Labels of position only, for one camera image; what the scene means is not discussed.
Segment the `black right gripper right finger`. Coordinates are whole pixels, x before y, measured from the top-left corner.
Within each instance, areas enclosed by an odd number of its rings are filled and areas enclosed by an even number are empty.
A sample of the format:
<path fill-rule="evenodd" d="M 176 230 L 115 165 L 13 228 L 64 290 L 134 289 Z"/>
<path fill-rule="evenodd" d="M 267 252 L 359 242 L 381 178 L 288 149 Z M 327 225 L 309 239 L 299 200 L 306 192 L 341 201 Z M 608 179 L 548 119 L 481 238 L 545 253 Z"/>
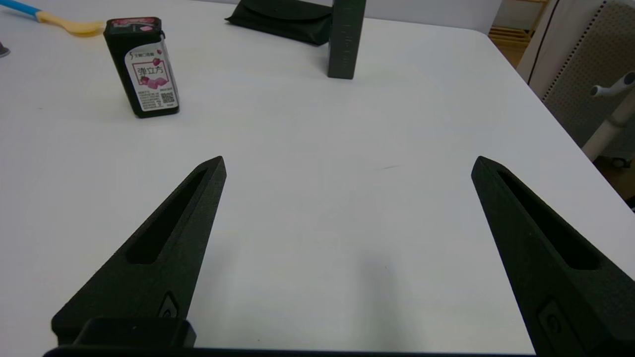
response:
<path fill-rule="evenodd" d="M 633 279 L 503 165 L 470 176 L 536 354 L 634 355 Z"/>

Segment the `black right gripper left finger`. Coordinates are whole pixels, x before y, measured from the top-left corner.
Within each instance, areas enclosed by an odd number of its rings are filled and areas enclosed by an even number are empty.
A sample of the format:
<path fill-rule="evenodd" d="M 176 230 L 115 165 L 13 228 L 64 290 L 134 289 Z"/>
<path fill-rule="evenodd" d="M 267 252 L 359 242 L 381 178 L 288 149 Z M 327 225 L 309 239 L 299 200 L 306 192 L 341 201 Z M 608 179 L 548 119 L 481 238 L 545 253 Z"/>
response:
<path fill-rule="evenodd" d="M 193 347 L 188 311 L 226 176 L 221 156 L 195 167 L 54 315 L 59 346 Z"/>

